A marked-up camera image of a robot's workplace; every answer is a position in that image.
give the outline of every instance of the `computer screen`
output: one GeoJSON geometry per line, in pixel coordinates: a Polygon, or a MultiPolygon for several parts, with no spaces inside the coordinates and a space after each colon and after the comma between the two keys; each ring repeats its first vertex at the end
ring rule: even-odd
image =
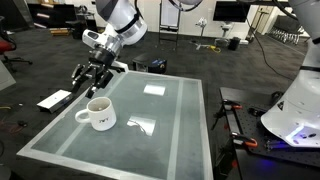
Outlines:
{"type": "Polygon", "coordinates": [[[238,2],[217,1],[214,21],[246,22],[250,5],[238,2]]]}

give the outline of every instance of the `chair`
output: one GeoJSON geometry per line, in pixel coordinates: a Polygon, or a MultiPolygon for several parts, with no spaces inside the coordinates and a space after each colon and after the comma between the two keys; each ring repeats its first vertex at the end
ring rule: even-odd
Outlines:
{"type": "Polygon", "coordinates": [[[0,40],[0,55],[4,56],[4,60],[2,60],[2,62],[8,65],[8,69],[11,72],[16,72],[16,70],[12,67],[12,62],[23,62],[23,63],[28,63],[30,65],[32,64],[32,62],[26,61],[21,57],[8,58],[8,56],[5,55],[5,52],[16,50],[17,44],[12,38],[9,37],[7,32],[4,30],[3,28],[4,19],[5,18],[3,16],[0,16],[0,37],[3,39],[3,40],[0,40]]]}

